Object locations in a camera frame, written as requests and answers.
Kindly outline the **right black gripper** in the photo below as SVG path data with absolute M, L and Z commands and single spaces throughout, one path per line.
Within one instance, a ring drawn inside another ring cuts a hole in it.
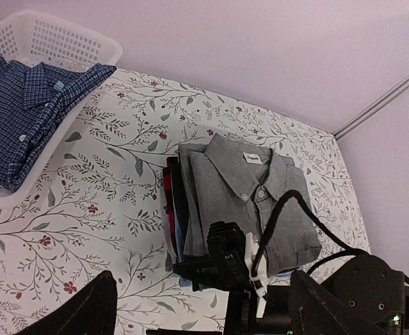
M 294 334 L 288 309 L 288 286 L 268 287 L 271 301 L 259 317 L 258 296 L 241 261 L 225 264 L 205 258 L 175 264 L 173 269 L 174 273 L 194 283 L 229 292 L 222 334 Z

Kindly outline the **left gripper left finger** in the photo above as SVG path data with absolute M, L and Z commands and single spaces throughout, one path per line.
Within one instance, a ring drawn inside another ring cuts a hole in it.
M 117 282 L 102 271 L 65 304 L 29 325 L 20 334 L 114 334 Z

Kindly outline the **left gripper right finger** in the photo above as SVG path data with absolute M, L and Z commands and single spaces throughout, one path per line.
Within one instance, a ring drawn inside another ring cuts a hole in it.
M 294 334 L 375 334 L 375 326 L 303 271 L 291 276 L 288 309 Z

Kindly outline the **grey long sleeve shirt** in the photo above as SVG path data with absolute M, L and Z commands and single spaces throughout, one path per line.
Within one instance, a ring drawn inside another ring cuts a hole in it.
M 307 182 L 289 156 L 273 149 L 215 134 L 208 144 L 179 145 L 179 163 L 188 203 L 184 255 L 207 254 L 213 223 L 235 222 L 260 238 L 279 198 L 298 191 L 310 202 Z M 311 219 L 296 199 L 288 200 L 265 249 L 270 276 L 316 260 L 322 246 Z

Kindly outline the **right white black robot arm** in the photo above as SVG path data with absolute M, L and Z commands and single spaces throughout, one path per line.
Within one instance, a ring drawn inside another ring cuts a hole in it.
M 174 265 L 182 278 L 229 294 L 224 334 L 409 334 L 409 277 L 370 253 L 341 244 L 348 261 L 324 282 L 295 270 L 287 286 L 269 285 L 265 251 L 290 199 L 312 211 L 296 190 L 281 196 L 261 238 L 217 222 L 207 255 Z

